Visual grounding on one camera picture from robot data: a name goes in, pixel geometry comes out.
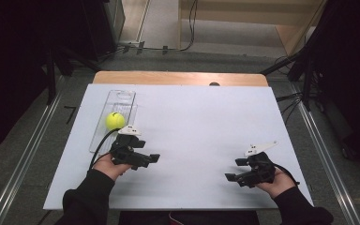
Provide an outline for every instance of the white table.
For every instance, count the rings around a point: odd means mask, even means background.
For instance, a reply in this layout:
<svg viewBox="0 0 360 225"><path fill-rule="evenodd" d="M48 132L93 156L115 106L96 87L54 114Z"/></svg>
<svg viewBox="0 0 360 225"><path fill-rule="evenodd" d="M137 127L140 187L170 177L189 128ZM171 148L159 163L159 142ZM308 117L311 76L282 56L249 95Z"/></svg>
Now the white table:
<svg viewBox="0 0 360 225"><path fill-rule="evenodd" d="M252 144L277 141L266 153L287 168L312 203L288 132L270 87L90 84L47 196L44 209L62 209L66 190L76 188L93 156L89 145L111 90L137 94L134 126L146 141L138 152L161 154L158 163L118 178L110 207L133 210L276 208L258 188L239 187L224 173L237 167Z"/></svg>

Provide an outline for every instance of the transparent acrylic box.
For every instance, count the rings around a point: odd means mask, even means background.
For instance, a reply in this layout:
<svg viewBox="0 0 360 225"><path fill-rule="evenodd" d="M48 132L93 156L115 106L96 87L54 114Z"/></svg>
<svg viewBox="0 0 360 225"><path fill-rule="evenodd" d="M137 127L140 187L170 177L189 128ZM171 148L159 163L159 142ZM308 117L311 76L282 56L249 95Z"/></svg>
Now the transparent acrylic box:
<svg viewBox="0 0 360 225"><path fill-rule="evenodd" d="M109 132L105 125L106 117L109 113L121 113L125 117L125 125L132 125L136 117L137 104L136 93L134 91L112 90L107 96L106 103L98 119L95 134L92 143L90 144L89 151L94 153L101 143L104 136ZM106 139L101 148L98 150L100 155L107 153L113 141L116 139L117 133L114 132Z"/></svg>

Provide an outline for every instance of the tennis ball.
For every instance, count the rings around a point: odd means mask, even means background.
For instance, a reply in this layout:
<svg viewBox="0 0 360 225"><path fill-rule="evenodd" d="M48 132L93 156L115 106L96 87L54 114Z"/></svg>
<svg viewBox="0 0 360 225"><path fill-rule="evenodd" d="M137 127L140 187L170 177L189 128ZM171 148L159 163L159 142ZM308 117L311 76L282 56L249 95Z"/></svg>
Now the tennis ball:
<svg viewBox="0 0 360 225"><path fill-rule="evenodd" d="M106 127L108 130L123 128L125 126L125 117L119 112L111 112L106 118Z"/></svg>

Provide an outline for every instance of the floor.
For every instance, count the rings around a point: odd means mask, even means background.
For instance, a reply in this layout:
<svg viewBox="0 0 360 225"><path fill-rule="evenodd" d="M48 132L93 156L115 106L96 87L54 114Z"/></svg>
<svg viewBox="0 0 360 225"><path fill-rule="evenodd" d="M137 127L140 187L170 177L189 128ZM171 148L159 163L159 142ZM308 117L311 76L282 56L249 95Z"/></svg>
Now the floor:
<svg viewBox="0 0 360 225"><path fill-rule="evenodd" d="M131 15L138 14L139 17L135 19L139 21L140 25L126 25L124 27L123 36L121 37L122 44L132 43L137 46L144 41L144 47L161 49L163 46L169 48L177 48L181 42L181 47L185 48L189 44L190 33L188 29L184 29L179 41L177 29L177 0L123 0L125 12L129 13L132 10L139 10L131 12L127 22L131 21ZM132 4L139 3L136 7L129 7ZM134 28L127 30L130 26L138 27L136 31ZM183 27L188 27L188 21L182 21ZM225 63L230 61L244 63L238 56L244 55L248 57L266 57L267 60L277 59L286 55L281 46L278 34L273 25L263 24L243 24L233 22L200 22L195 24L195 37L192 47L188 50L189 53L195 53L185 60L184 65L178 64L175 69L182 69L187 65L203 64L204 56L198 53L220 53L228 55L228 57L219 57L222 62L218 64L206 64L201 67L210 67L214 71L225 70ZM150 60L149 57L158 57L152 53L142 54L140 61ZM148 70L154 69L154 65L143 64L127 64L128 54L122 55L124 61L119 62L105 62L106 69L139 69ZM168 56L166 60L160 65L164 69L165 64L168 67L173 66L173 62L182 60L184 56ZM117 63L122 66L110 66ZM62 78L58 85L63 85L66 88L62 93L60 102L57 102L57 108L53 112L54 116L48 118L50 125L45 127L43 142L32 159L32 163L27 165L29 167L28 173L22 177L22 187L14 189L16 198L13 202L8 202L7 220L0 221L0 224L22 224L27 217L34 218L32 221L38 221L43 218L45 212L41 210L41 205L46 198L46 193L49 189L49 184L52 180L50 176L40 176L41 174L54 174L55 167L47 166L47 164L56 165L62 154L62 148L66 143L67 136L53 135L56 132L69 134L71 129L71 122L68 124L68 117L71 111L66 107L79 105L82 100L85 86L93 81L93 75L85 68L79 68L73 78ZM292 84L287 82L284 76L276 73L268 77L270 86L273 87L276 95L288 95L293 91L298 83ZM22 153L28 149L28 141L33 137L33 132L38 126L40 116L44 115L46 110L44 106L46 93L39 97L30 110L22 117L16 127L10 132L7 140L0 146L0 194L6 183L9 181L13 171L16 170L18 162L21 160ZM282 102L279 107L285 107L290 102ZM296 110L289 125L287 126L290 133L292 143L297 151L300 165L307 182L311 187L311 195L315 204L324 206L332 212L337 219L334 224L360 224L360 160L350 161L341 155L341 147L336 141L335 134L330 128L330 122L327 121L324 114L320 113L318 108L312 107L309 113L313 116L313 123L318 128L319 136L324 141L316 143L311 138L311 130L308 128L306 118L304 117L303 107ZM342 181L344 190L350 195L352 205L347 210L341 208L339 203L340 198L336 195L336 185L329 179L330 172L323 166L323 158L319 153L319 149L328 150L328 155L332 159L331 165L337 168L338 177ZM359 219L356 222L347 219L350 210L355 209ZM52 212L46 219L44 224L51 224L59 218L61 212ZM117 211L111 211L109 214L110 221L117 220ZM262 225L279 224L280 217L278 213L261 211L259 218Z"/></svg>

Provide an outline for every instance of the wooden table edge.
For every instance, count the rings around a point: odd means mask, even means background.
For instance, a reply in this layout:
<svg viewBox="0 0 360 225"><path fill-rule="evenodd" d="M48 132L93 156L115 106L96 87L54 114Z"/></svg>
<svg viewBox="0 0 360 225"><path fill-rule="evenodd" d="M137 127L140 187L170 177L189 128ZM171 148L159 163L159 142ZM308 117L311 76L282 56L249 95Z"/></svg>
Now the wooden table edge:
<svg viewBox="0 0 360 225"><path fill-rule="evenodd" d="M209 85L268 86L264 75L255 73L209 73L169 71L100 71L93 83L154 84L154 85Z"/></svg>

